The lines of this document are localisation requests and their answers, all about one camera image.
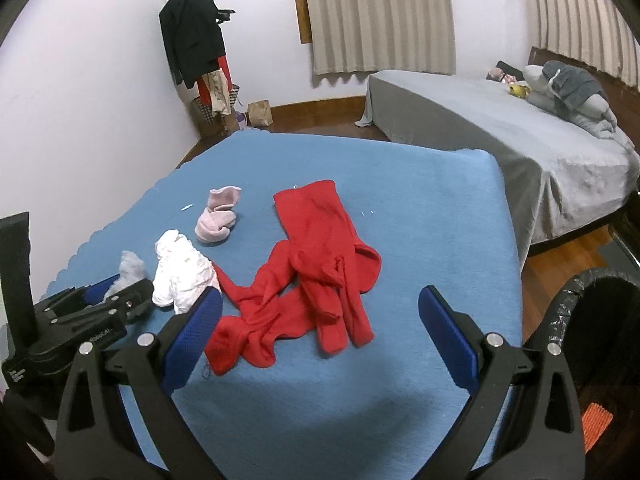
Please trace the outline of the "grey tissue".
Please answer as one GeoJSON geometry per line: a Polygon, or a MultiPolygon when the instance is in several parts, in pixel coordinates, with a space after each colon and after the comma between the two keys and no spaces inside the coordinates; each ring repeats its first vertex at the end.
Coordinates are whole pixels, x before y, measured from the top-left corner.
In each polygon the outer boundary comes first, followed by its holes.
{"type": "Polygon", "coordinates": [[[145,263],[135,252],[123,250],[118,267],[118,278],[104,294],[104,299],[118,294],[121,290],[146,278],[145,263]]]}

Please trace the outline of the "orange mesh sponge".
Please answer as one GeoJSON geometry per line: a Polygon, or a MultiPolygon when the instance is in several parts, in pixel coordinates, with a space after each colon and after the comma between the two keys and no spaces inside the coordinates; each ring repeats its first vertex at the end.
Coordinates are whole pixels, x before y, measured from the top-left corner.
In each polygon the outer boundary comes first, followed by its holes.
{"type": "Polygon", "coordinates": [[[611,425],[613,414],[602,405],[590,403],[582,414],[582,434],[585,453],[588,453],[611,425]]]}

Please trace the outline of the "red glove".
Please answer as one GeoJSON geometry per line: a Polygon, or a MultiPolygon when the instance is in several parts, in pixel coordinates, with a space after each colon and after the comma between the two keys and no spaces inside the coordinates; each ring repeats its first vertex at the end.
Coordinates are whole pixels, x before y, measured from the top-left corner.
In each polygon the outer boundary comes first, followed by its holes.
{"type": "Polygon", "coordinates": [[[349,344],[365,346],[374,333],[361,296],[378,280],[382,258],[359,237],[336,184],[312,182],[277,192],[273,201],[322,351],[334,356],[349,344]]]}
{"type": "Polygon", "coordinates": [[[290,263],[290,249],[287,240],[277,242],[248,286],[235,284],[220,266],[214,266],[222,292],[239,310],[238,315],[219,320],[205,346],[215,375],[228,373],[240,359],[254,367],[273,366],[277,340],[296,339],[316,327],[309,302],[293,285],[297,273],[290,263]]]}

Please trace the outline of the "black lined trash bin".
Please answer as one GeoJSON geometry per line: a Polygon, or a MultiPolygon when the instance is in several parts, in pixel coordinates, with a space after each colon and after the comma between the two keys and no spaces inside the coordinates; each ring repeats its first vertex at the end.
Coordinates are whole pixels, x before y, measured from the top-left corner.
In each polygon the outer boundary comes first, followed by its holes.
{"type": "Polygon", "coordinates": [[[639,477],[639,281],[595,268],[570,278],[553,297],[530,342],[554,342],[565,356],[580,422],[590,403],[613,420],[585,453],[587,479],[639,477]]]}

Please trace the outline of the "wicker laundry basket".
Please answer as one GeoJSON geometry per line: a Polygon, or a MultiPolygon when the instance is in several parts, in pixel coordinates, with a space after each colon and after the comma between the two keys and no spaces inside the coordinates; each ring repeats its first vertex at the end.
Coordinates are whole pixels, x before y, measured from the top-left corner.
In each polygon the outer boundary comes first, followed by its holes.
{"type": "MultiPolygon", "coordinates": [[[[230,91],[230,104],[235,106],[238,100],[241,87],[238,84],[232,84],[230,91]]],[[[215,114],[211,105],[206,105],[202,102],[201,98],[197,96],[191,101],[191,106],[195,110],[196,117],[201,125],[212,126],[214,129],[224,131],[224,125],[222,119],[218,114],[215,114]]]]}

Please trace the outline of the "blue table cloth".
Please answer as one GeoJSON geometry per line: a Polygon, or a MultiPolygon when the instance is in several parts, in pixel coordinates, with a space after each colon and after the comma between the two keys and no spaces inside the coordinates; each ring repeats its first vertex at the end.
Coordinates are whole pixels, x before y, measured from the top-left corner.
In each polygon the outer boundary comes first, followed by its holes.
{"type": "Polygon", "coordinates": [[[502,172],[481,148],[241,132],[82,244],[49,292],[154,271],[220,191],[235,224],[202,256],[224,314],[172,397],[230,479],[410,479],[468,398],[419,316],[434,286],[483,332],[521,336],[502,172]]]}

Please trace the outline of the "wooden coat rack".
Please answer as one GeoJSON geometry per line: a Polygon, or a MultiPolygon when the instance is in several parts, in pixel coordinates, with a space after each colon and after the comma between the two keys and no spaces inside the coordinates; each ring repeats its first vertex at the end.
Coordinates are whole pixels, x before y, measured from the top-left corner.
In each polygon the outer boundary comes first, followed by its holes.
{"type": "Polygon", "coordinates": [[[196,92],[194,108],[204,139],[238,131],[234,104],[239,87],[233,82],[222,25],[234,11],[215,0],[168,0],[160,10],[160,29],[171,77],[196,92]]]}

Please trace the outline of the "black metal chair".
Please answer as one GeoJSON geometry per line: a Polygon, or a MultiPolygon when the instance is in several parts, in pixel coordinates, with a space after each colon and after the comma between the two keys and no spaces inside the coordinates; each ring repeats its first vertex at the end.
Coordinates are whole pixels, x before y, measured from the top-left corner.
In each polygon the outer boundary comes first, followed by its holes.
{"type": "Polygon", "coordinates": [[[605,246],[605,261],[611,268],[639,278],[639,181],[626,204],[608,225],[612,240],[605,246]]]}

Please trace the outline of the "brown paper bag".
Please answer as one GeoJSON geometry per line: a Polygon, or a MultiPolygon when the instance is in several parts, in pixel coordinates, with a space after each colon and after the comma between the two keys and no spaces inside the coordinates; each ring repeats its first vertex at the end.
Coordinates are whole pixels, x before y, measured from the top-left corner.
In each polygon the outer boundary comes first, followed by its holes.
{"type": "Polygon", "coordinates": [[[268,100],[251,102],[247,105],[246,114],[252,127],[266,128],[273,124],[271,106],[268,100]]]}

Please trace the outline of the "red hanging garment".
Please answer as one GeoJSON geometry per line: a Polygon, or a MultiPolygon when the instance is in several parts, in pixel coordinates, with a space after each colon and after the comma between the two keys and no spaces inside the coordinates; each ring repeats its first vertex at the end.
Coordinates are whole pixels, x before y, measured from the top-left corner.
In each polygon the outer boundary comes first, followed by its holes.
{"type": "Polygon", "coordinates": [[[218,70],[198,77],[198,95],[201,102],[216,113],[228,115],[231,110],[232,79],[227,57],[218,58],[218,70]]]}

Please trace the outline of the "black hanging jacket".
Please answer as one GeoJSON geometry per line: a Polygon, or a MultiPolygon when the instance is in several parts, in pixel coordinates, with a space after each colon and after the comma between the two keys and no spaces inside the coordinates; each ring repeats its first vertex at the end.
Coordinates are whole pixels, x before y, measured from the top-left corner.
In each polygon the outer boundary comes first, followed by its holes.
{"type": "Polygon", "coordinates": [[[214,0],[168,0],[160,10],[160,31],[175,84],[192,89],[198,77],[218,70],[227,55],[221,24],[232,9],[219,9],[214,0]]]}

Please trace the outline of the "yellow plush toy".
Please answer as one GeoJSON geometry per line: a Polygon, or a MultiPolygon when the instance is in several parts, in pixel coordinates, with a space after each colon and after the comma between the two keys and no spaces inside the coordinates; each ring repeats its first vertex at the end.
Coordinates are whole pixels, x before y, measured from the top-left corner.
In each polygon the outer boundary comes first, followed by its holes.
{"type": "Polygon", "coordinates": [[[526,84],[509,84],[509,93],[519,99],[526,99],[530,93],[530,88],[526,84]]]}

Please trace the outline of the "grey folded blankets pile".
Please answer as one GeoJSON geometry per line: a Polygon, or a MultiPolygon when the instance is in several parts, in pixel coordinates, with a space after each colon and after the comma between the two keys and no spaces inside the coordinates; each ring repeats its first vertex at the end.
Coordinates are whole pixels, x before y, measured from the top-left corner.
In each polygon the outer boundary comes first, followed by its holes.
{"type": "Polygon", "coordinates": [[[527,65],[524,79],[530,88],[526,100],[599,139],[612,139],[615,116],[605,91],[588,70],[560,61],[527,65]]]}

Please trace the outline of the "pink plush toy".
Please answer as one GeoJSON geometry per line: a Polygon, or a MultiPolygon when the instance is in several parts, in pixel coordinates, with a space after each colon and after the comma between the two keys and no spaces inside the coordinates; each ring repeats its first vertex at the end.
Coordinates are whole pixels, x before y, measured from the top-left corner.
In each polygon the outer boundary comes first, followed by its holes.
{"type": "Polygon", "coordinates": [[[516,84],[519,76],[521,76],[521,73],[519,72],[511,74],[505,72],[500,67],[494,67],[487,73],[486,79],[495,82],[502,82],[503,84],[516,84]]]}

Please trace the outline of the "right beige curtain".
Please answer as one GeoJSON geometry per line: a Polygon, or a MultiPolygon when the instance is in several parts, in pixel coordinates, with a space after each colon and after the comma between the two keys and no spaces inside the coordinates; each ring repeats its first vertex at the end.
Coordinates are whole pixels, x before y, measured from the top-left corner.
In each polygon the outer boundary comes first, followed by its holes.
{"type": "Polygon", "coordinates": [[[533,46],[639,87],[639,43],[612,0],[526,0],[533,46]]]}

